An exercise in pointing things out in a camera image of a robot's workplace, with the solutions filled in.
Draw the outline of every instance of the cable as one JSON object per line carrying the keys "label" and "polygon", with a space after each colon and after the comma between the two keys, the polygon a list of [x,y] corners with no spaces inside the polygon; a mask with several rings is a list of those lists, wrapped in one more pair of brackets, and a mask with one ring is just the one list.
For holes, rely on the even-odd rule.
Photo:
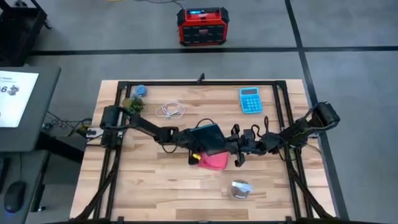
{"label": "cable", "polygon": [[80,120],[79,122],[77,122],[77,124],[74,125],[74,127],[72,127],[72,130],[69,132],[69,134],[67,135],[67,137],[71,136],[71,135],[76,131],[76,128],[77,128],[77,126],[78,126],[79,124],[81,124],[81,125],[84,127],[84,126],[85,126],[85,124],[84,124],[85,121],[92,121],[92,119],[91,119],[91,118],[85,118],[85,119]]}
{"label": "cable", "polygon": [[[266,127],[266,134],[268,134],[269,133],[269,118],[268,118],[268,116],[266,115],[265,117],[264,117],[264,126]],[[278,134],[277,134],[277,136],[278,136],[278,138],[280,139],[280,140],[282,140],[282,142],[283,142],[283,144],[284,144],[284,147],[287,147],[287,152],[290,152],[290,147],[287,145],[287,142],[285,141],[285,139],[283,139],[282,137],[280,137]],[[284,159],[283,157],[282,157],[282,154],[280,153],[280,150],[278,150],[278,155],[279,155],[279,157],[280,157],[280,159],[282,160],[282,161],[286,161],[286,158]]]}
{"label": "cable", "polygon": [[256,125],[256,124],[254,124],[254,125],[252,125],[251,128],[250,128],[250,129],[251,129],[251,132],[253,133],[254,138],[256,138],[256,134],[254,134],[253,128],[257,128],[257,137],[261,138],[261,135],[260,135],[260,127],[259,127],[258,125]]}
{"label": "cable", "polygon": [[202,122],[202,121],[211,121],[213,124],[215,124],[214,123],[214,121],[212,120],[212,119],[210,119],[210,118],[203,118],[203,119],[201,119],[198,123],[197,123],[197,125],[195,126],[195,128],[197,128],[197,127],[199,127],[199,124]]}
{"label": "cable", "polygon": [[50,117],[46,114],[47,117],[49,117],[50,119],[52,119],[52,120],[50,121],[50,123],[51,123],[52,126],[56,126],[56,127],[62,128],[62,129],[65,129],[65,128],[67,128],[67,127],[72,128],[72,130],[70,131],[70,133],[67,135],[68,137],[71,136],[71,135],[76,131],[76,128],[78,127],[79,124],[84,125],[84,122],[86,122],[86,121],[92,121],[91,118],[85,118],[85,119],[81,119],[81,120],[78,120],[78,121],[68,121],[68,120],[63,120],[63,119],[61,119],[60,117],[58,117],[57,115],[51,113],[50,111],[47,111],[47,113],[53,117],[53,118],[50,118]]}
{"label": "cable", "polygon": [[171,150],[171,151],[167,151],[167,150],[164,148],[164,145],[163,145],[163,144],[161,144],[161,146],[162,146],[163,151],[165,151],[167,154],[171,154],[171,153],[173,153],[173,152],[175,152],[175,151],[177,150],[177,143],[175,144],[174,149]]}
{"label": "cable", "polygon": [[315,150],[317,150],[320,154],[322,154],[322,152],[321,152],[321,150],[319,149],[319,148],[317,148],[317,147],[315,147],[315,146],[313,146],[313,145],[311,145],[311,144],[306,144],[307,146],[310,146],[311,148],[313,148],[313,149],[315,149]]}
{"label": "cable", "polygon": [[93,137],[93,138],[87,140],[87,142],[90,142],[90,141],[92,141],[92,140],[94,140],[94,139],[98,139],[98,138],[101,137],[102,135],[103,135],[103,134],[100,134],[99,136],[95,136],[95,137]]}
{"label": "cable", "polygon": [[[169,109],[168,109],[168,107],[169,107],[170,105],[177,105],[178,108],[177,108],[175,111],[170,112]],[[158,114],[157,112],[158,112],[159,110],[162,110],[162,112],[163,112],[164,115]],[[155,115],[156,115],[157,117],[159,117],[159,118],[167,118],[167,119],[170,119],[170,118],[181,118],[184,114],[185,114],[185,107],[183,107],[183,106],[181,105],[181,103],[178,102],[178,100],[174,100],[174,101],[171,101],[171,102],[169,102],[169,103],[166,103],[166,104],[162,105],[160,108],[157,108],[157,109],[155,110]]]}
{"label": "cable", "polygon": [[135,1],[146,1],[146,2],[149,2],[149,3],[153,3],[153,4],[166,4],[166,3],[174,2],[175,4],[178,4],[181,7],[181,9],[184,10],[184,7],[182,7],[181,3],[178,2],[178,1],[184,1],[184,0],[169,0],[169,1],[159,1],[159,2],[151,1],[151,0],[135,0]]}

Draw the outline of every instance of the white cable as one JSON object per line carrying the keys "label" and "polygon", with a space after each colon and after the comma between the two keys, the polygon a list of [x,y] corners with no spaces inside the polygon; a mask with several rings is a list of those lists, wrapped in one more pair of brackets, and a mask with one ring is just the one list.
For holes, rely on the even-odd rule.
{"label": "white cable", "polygon": [[[169,105],[177,105],[178,108],[177,108],[175,111],[173,111],[173,112],[169,112],[169,110],[167,109],[167,107],[168,107]],[[162,112],[163,112],[164,115],[158,114],[157,112],[158,112],[159,110],[162,110]],[[156,115],[157,117],[159,117],[159,118],[167,118],[167,119],[170,119],[170,118],[181,118],[182,115],[184,115],[184,113],[185,113],[185,107],[183,107],[183,106],[180,104],[180,102],[178,102],[178,100],[170,101],[169,103],[166,103],[166,104],[162,105],[162,107],[157,108],[157,109],[155,110],[155,115]]]}

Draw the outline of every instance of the black cable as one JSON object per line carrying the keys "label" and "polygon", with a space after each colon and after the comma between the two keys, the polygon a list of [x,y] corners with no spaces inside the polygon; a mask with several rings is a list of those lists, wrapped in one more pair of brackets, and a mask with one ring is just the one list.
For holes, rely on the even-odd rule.
{"label": "black cable", "polygon": [[[257,134],[254,134],[253,128],[257,128]],[[259,127],[258,125],[254,124],[254,125],[251,126],[250,129],[251,129],[251,132],[253,133],[254,138],[256,138],[256,135],[257,135],[259,138],[261,138],[261,135],[260,135],[260,127]]]}
{"label": "black cable", "polygon": [[322,152],[321,152],[321,150],[319,148],[317,148],[317,147],[315,147],[315,146],[313,146],[311,144],[308,144],[308,143],[306,143],[306,145],[310,146],[311,148],[317,150],[320,154],[322,154]]}
{"label": "black cable", "polygon": [[82,126],[84,126],[84,125],[85,125],[85,124],[84,124],[85,121],[92,121],[92,119],[91,119],[91,118],[85,118],[85,119],[80,120],[76,125],[74,125],[74,127],[73,127],[72,130],[69,132],[69,134],[67,135],[67,137],[71,136],[71,135],[76,131],[76,128],[77,128],[77,126],[78,126],[79,124],[81,124]]}
{"label": "black cable", "polygon": [[95,136],[95,137],[89,139],[87,142],[90,142],[90,141],[92,141],[92,140],[94,140],[94,139],[98,139],[98,138],[101,137],[102,135],[103,135],[103,134],[100,134],[99,136]]}
{"label": "black cable", "polygon": [[[280,137],[279,135],[277,135],[277,136],[279,137],[280,140],[282,140],[282,142],[283,142],[283,144],[284,144],[284,147],[287,147],[287,152],[290,153],[290,147],[287,145],[287,142],[285,141],[285,139],[283,139],[283,138]],[[284,162],[286,162],[286,157],[291,158],[291,155],[285,155],[285,159],[284,159],[284,158],[282,157],[282,154],[280,153],[280,150],[278,150],[278,154],[279,154],[280,159],[281,159],[282,161],[284,161]]]}
{"label": "black cable", "polygon": [[268,116],[265,116],[264,117],[264,126],[266,127],[266,134],[268,134],[269,133],[269,119],[268,119]]}
{"label": "black cable", "polygon": [[198,123],[197,123],[197,125],[196,125],[196,127],[195,128],[197,128],[197,127],[199,127],[199,124],[202,122],[202,121],[211,121],[213,124],[215,124],[215,122],[212,120],[212,119],[210,119],[210,118],[203,118],[203,119],[201,119]]}
{"label": "black cable", "polygon": [[153,4],[166,4],[166,3],[174,2],[175,4],[178,4],[181,7],[181,9],[184,10],[184,7],[182,7],[181,3],[178,2],[178,1],[183,1],[183,0],[170,0],[170,1],[159,1],[159,2],[151,1],[151,0],[136,0],[136,1],[146,1],[149,3],[153,3]]}
{"label": "black cable", "polygon": [[173,153],[173,152],[175,152],[175,151],[177,150],[177,143],[175,144],[174,149],[171,150],[171,151],[167,151],[167,150],[164,148],[164,145],[163,145],[163,144],[161,144],[161,146],[162,146],[163,151],[166,152],[167,154],[171,154],[171,153]]}
{"label": "black cable", "polygon": [[68,120],[63,120],[60,117],[58,117],[57,115],[51,113],[50,111],[47,111],[47,113],[51,116],[53,116],[54,118],[51,118],[51,124],[52,126],[57,126],[59,128],[65,129],[67,127],[72,128],[72,130],[70,131],[70,133],[67,135],[68,137],[71,136],[75,131],[76,128],[78,127],[79,124],[84,125],[84,122],[86,121],[92,121],[91,118],[85,118],[85,119],[81,119],[78,121],[68,121]]}

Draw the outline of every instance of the digital display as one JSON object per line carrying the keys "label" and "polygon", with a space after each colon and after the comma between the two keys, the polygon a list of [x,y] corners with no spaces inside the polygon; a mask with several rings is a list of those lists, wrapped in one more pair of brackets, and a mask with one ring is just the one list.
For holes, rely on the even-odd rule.
{"label": "digital display", "polygon": [[256,90],[256,89],[252,89],[252,90],[242,90],[242,94],[243,94],[243,95],[257,94],[257,90]]}
{"label": "digital display", "polygon": [[190,14],[201,14],[201,11],[190,11]]}

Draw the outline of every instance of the blue ball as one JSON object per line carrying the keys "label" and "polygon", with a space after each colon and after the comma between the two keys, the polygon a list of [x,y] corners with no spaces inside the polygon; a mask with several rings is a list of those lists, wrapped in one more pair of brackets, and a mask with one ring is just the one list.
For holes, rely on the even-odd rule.
{"label": "blue ball", "polygon": [[147,94],[147,88],[144,85],[138,85],[136,87],[136,96],[143,97],[146,96],[146,94]]}

